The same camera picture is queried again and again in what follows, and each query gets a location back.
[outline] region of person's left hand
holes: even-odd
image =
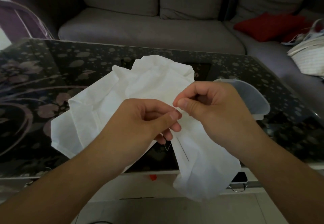
[[[93,168],[105,174],[119,174],[138,160],[152,140],[165,144],[170,129],[181,130],[182,117],[174,107],[156,99],[126,99],[97,138],[84,150],[95,160]]]

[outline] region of fingernail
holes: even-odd
[[[171,111],[170,116],[171,116],[171,119],[174,120],[174,121],[179,119],[179,114],[176,111]]]
[[[185,98],[179,99],[178,101],[178,107],[180,109],[185,109],[188,105],[188,101]]]

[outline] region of table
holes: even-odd
[[[324,161],[323,121],[259,60],[246,55],[23,39],[0,52],[0,179],[38,178],[68,160],[51,147],[50,123],[67,100],[135,59],[161,55],[189,64],[195,80],[240,79],[269,101],[258,124],[306,163]],[[172,146],[155,144],[128,172],[178,170]]]

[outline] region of white fabric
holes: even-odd
[[[301,73],[324,76],[324,36],[299,43],[288,51]]]
[[[132,70],[113,66],[69,100],[69,111],[52,120],[52,146],[71,158],[95,139],[123,100],[159,99],[172,105],[193,77],[191,66],[157,55],[137,59]],[[215,144],[200,122],[183,114],[179,123],[182,131],[173,132],[171,141],[180,169],[174,187],[193,200],[213,198],[230,184],[240,162]]]

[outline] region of black cable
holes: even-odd
[[[95,222],[91,222],[91,223],[88,223],[88,224],[97,224],[97,223],[107,223],[107,224],[113,224],[113,223],[111,223],[111,222],[108,222],[108,221],[105,221],[105,220],[95,221]]]

